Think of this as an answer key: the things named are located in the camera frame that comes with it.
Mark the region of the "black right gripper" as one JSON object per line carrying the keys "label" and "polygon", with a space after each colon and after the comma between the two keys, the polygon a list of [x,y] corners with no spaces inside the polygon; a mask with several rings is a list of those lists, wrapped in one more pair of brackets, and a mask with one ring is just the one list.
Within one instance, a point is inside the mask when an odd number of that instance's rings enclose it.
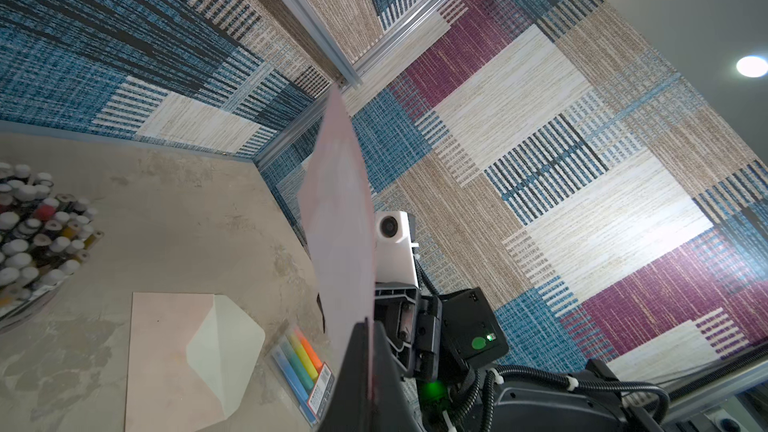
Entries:
{"label": "black right gripper", "polygon": [[378,284],[374,320],[406,378],[461,381],[509,352],[508,341],[479,287],[433,296],[413,285]]}

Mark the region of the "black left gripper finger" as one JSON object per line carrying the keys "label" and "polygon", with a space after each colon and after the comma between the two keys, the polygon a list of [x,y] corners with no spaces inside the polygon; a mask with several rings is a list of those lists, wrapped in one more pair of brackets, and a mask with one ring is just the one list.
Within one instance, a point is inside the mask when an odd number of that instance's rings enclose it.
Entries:
{"label": "black left gripper finger", "polygon": [[400,382],[383,325],[357,323],[318,431],[418,431]]}

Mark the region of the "pink lined letter paper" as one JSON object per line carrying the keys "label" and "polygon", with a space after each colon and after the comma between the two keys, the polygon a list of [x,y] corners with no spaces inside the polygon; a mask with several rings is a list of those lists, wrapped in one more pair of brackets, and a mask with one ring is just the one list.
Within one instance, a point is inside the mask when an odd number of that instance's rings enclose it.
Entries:
{"label": "pink lined letter paper", "polygon": [[373,314],[375,239],[365,164],[335,85],[298,199],[326,332],[341,357],[354,326]]}

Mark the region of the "pink paper envelope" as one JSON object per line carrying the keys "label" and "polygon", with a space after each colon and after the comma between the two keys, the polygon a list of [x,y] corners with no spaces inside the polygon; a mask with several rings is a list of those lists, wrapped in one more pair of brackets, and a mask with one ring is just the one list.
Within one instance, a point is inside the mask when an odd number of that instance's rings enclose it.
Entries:
{"label": "pink paper envelope", "polygon": [[199,431],[227,420],[265,337],[225,295],[134,293],[126,430]]}

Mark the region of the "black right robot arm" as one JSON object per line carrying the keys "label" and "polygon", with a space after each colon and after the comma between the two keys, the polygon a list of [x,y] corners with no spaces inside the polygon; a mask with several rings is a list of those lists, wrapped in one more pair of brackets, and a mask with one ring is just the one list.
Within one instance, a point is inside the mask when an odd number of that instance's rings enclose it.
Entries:
{"label": "black right robot arm", "polygon": [[424,431],[666,431],[683,398],[767,362],[765,345],[747,349],[672,391],[597,359],[572,373],[501,365],[508,345],[481,289],[439,294],[410,250],[378,256],[375,277],[375,319],[416,382]]}

